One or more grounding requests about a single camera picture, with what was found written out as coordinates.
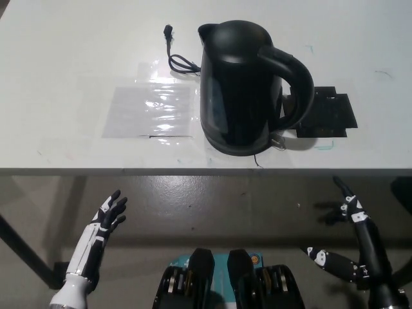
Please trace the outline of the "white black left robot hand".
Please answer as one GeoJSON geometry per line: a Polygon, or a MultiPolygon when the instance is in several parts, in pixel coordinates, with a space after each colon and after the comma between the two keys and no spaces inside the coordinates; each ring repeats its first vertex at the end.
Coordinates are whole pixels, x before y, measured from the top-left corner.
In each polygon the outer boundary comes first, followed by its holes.
{"type": "Polygon", "coordinates": [[[67,267],[68,274],[96,282],[109,237],[126,220],[127,198],[120,195],[120,190],[110,195],[84,228],[67,267]]]}

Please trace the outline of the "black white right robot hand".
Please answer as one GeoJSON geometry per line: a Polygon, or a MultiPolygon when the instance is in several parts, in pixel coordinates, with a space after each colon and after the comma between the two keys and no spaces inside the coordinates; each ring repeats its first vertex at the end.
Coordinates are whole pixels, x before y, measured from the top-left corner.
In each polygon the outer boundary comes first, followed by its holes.
{"type": "Polygon", "coordinates": [[[341,190],[344,201],[325,217],[325,223],[348,222],[352,225],[359,246],[358,262],[342,255],[313,246],[301,250],[322,270],[345,282],[365,284],[368,288],[392,285],[392,267],[386,254],[379,230],[358,196],[337,176],[334,184],[341,190]]]}

